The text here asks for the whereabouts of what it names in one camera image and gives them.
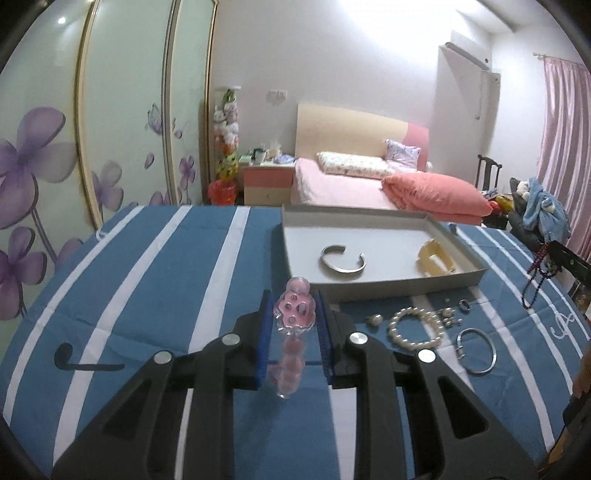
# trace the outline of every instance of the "pink drawer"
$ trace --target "pink drawer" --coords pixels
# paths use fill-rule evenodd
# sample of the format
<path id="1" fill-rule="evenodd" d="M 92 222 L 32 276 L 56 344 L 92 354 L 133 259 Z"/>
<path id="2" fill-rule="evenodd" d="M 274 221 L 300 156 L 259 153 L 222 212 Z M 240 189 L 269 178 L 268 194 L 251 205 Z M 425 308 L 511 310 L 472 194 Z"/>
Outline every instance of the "pink drawer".
<path id="1" fill-rule="evenodd" d="M 245 187 L 289 189 L 293 178 L 293 168 L 248 167 L 244 169 Z"/>

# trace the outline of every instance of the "red basket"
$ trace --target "red basket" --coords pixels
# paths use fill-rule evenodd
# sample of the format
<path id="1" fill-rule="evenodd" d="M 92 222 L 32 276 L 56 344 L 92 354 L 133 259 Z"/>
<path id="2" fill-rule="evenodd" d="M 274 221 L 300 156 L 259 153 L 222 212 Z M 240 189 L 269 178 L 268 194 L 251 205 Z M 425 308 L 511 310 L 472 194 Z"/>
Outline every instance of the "red basket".
<path id="1" fill-rule="evenodd" d="M 207 196 L 213 205 L 234 205 L 237 191 L 234 180 L 216 180 L 207 187 Z"/>

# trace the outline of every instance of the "blue clothing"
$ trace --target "blue clothing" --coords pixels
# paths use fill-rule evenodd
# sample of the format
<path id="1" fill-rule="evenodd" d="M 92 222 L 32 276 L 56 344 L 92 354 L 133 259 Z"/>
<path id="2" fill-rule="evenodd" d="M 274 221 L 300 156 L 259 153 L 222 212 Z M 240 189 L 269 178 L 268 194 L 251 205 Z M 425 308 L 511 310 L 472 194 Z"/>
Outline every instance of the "blue clothing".
<path id="1" fill-rule="evenodd" d="M 554 212 L 543 209 L 554 205 Z M 557 240 L 564 244 L 570 238 L 569 216 L 554 195 L 544 190 L 538 179 L 530 179 L 530 199 L 523 215 L 523 226 L 533 231 L 538 227 L 544 242 Z"/>

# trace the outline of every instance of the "wall socket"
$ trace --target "wall socket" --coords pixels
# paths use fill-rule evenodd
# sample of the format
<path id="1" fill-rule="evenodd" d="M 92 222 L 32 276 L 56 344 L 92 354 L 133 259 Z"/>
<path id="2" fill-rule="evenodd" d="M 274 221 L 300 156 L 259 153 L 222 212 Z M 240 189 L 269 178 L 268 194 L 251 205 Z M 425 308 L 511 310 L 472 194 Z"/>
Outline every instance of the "wall socket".
<path id="1" fill-rule="evenodd" d="M 275 103 L 282 102 L 287 98 L 287 90 L 269 90 L 267 93 L 267 101 Z"/>

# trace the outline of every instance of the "gray tray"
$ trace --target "gray tray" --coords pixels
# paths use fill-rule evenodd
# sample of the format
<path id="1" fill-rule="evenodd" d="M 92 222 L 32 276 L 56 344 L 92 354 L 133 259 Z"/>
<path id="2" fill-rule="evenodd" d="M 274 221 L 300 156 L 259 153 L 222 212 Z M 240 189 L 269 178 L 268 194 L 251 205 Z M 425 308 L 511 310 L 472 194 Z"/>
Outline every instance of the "gray tray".
<path id="1" fill-rule="evenodd" d="M 285 255 L 292 277 L 304 277 L 330 301 L 413 296 L 478 285 L 486 272 L 479 257 L 447 226 L 427 213 L 394 210 L 284 206 L 281 212 Z M 456 264 L 456 272 L 426 277 L 417 265 L 418 251 L 429 239 L 439 241 Z M 347 277 L 320 263 L 322 249 L 346 245 L 343 255 L 327 256 L 334 265 L 356 268 L 363 253 L 367 266 Z"/>

